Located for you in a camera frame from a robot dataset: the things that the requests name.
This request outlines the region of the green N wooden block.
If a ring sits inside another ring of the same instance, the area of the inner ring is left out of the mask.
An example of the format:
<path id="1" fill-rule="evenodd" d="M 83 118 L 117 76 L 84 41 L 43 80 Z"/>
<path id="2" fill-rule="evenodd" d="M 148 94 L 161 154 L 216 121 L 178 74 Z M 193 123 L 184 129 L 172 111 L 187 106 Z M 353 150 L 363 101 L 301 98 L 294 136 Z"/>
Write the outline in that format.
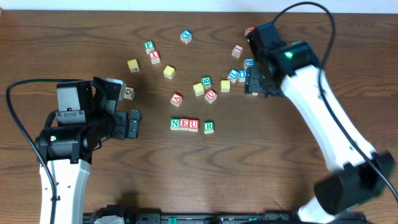
<path id="1" fill-rule="evenodd" d="M 180 120 L 178 118 L 172 118 L 170 120 L 170 129 L 171 130 L 179 130 L 180 129 Z"/>

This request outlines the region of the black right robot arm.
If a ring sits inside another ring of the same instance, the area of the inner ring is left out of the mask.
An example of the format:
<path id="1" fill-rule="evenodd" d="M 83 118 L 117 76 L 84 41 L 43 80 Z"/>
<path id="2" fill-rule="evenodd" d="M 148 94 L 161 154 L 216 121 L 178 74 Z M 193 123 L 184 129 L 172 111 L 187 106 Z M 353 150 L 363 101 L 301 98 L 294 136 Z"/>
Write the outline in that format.
<path id="1" fill-rule="evenodd" d="M 314 135 L 331 176 L 314 186 L 313 198 L 297 211 L 305 223 L 331 223 L 388 188 L 395 166 L 389 152 L 377 153 L 355 128 L 334 96 L 322 65 L 306 42 L 250 40 L 258 63 L 249 67 L 246 93 L 284 96 L 298 109 Z"/>

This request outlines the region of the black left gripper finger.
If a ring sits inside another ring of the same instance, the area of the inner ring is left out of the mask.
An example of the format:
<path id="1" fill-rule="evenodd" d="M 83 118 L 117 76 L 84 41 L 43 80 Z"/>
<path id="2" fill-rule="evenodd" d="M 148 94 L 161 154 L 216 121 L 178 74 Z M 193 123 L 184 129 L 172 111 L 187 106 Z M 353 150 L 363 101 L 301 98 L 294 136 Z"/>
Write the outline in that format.
<path id="1" fill-rule="evenodd" d="M 114 115 L 118 103 L 116 85 L 99 77 L 93 77 L 92 86 L 95 88 L 94 104 L 97 110 Z"/>
<path id="2" fill-rule="evenodd" d="M 141 112 L 139 110 L 131 110 L 129 118 L 128 138 L 136 139 L 139 135 L 139 126 L 141 123 Z"/>

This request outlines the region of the green R wooden block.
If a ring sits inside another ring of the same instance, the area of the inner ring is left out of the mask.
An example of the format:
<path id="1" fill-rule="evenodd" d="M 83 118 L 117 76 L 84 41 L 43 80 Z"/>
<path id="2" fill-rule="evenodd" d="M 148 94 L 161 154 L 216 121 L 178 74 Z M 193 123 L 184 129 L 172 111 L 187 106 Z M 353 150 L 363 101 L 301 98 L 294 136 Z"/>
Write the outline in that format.
<path id="1" fill-rule="evenodd" d="M 212 121 L 204 122 L 203 127 L 204 127 L 205 134 L 214 133 L 214 130 L 215 130 L 214 122 L 212 122 Z"/>

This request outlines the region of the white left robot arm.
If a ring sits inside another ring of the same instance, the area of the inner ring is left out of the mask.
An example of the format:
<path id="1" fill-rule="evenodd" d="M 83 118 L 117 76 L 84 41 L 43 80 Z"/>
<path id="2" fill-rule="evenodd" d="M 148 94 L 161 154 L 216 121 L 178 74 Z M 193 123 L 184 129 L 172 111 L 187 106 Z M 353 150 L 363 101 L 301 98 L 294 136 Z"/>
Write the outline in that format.
<path id="1" fill-rule="evenodd" d="M 133 89 L 113 78 L 57 85 L 58 110 L 35 140 L 45 162 L 39 170 L 41 223 L 82 223 L 93 151 L 110 138 L 138 137 L 140 112 L 116 109 L 119 101 L 133 96 Z"/>

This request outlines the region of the red E wooden block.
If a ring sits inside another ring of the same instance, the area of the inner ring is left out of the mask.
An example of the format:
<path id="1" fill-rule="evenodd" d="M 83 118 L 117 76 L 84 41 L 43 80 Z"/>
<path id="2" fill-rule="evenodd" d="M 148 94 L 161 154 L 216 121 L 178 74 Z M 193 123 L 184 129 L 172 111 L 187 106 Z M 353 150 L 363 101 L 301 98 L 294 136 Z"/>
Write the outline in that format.
<path id="1" fill-rule="evenodd" d="M 186 118 L 181 118 L 179 122 L 179 129 L 181 131 L 188 131 L 189 130 L 190 120 Z"/>

